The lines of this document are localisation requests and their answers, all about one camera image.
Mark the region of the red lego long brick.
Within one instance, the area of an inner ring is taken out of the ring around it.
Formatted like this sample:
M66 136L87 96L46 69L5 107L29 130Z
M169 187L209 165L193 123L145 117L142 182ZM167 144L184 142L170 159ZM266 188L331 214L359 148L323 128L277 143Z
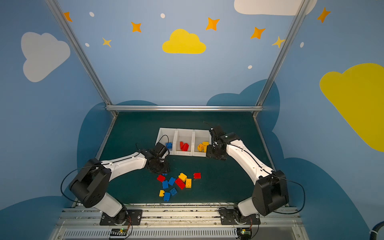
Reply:
M184 143L183 144L182 151L183 152L188 152L189 151L189 144L188 143Z

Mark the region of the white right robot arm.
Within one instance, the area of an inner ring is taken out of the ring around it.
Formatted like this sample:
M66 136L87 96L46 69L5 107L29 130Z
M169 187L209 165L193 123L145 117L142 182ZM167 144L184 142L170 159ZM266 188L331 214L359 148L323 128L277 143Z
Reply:
M226 160L232 157L248 174L254 184L252 196L235 207L239 218L253 214L267 216L289 203L286 176L260 161L235 133L225 133L220 126L209 130L212 143L207 158Z

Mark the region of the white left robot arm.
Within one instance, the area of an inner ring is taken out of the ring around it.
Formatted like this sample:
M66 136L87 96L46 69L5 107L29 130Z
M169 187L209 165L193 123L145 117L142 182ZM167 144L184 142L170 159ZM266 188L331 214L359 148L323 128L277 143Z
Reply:
M84 207L96 208L111 217L116 225L121 225L128 219L127 209L107 193L109 183L121 175L140 169L166 174L170 167L165 156L169 154L165 145L156 143L153 149L140 150L114 160L91 159L77 170L78 174L69 184L69 190Z

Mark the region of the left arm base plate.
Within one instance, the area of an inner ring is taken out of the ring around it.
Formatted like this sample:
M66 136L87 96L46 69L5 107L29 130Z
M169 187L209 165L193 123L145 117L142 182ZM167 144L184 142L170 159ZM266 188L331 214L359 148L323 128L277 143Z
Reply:
M142 214L142 210L127 209L121 209L114 217L102 213L100 226L138 226L141 223Z

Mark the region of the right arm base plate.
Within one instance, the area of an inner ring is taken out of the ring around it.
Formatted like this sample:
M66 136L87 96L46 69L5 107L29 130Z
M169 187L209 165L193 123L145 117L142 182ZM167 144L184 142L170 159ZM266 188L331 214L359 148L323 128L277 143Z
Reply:
M220 215L221 225L259 225L261 223L258 214L244 217L237 208L219 208L218 213Z

